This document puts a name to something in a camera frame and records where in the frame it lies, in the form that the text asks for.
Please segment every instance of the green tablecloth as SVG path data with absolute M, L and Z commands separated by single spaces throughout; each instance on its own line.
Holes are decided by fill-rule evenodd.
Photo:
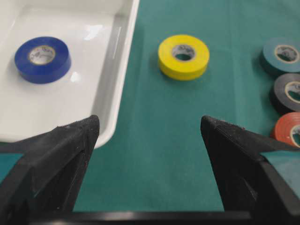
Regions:
M 141 0 L 117 128 L 94 151 L 75 211 L 223 210 L 200 118 L 269 135 L 279 115 L 258 55 L 272 37 L 299 39 L 299 11 L 299 0 Z M 175 34 L 207 44 L 202 78 L 159 71 L 158 45 Z
M 300 152 L 271 151 L 262 153 L 300 199 Z
M 0 153 L 0 184 L 22 155 L 19 153 Z

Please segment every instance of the orange electrical tape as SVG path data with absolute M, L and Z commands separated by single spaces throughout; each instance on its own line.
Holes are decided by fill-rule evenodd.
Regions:
M 280 142 L 300 147 L 294 136 L 300 135 L 300 112 L 290 112 L 277 121 L 271 137 Z

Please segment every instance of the tape core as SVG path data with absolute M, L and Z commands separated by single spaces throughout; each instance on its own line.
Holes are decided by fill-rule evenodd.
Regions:
M 274 54 L 284 63 L 295 63 L 299 60 L 300 54 L 296 48 L 290 45 L 277 45 Z
M 300 104 L 300 82 L 292 81 L 285 86 L 285 95 L 292 100 Z
M 48 45 L 40 45 L 29 52 L 28 58 L 35 65 L 45 65 L 53 61 L 55 50 Z
M 172 56 L 182 62 L 191 61 L 196 56 L 196 51 L 190 45 L 176 45 L 172 49 Z
M 290 138 L 300 148 L 300 125 L 296 125 L 291 129 Z

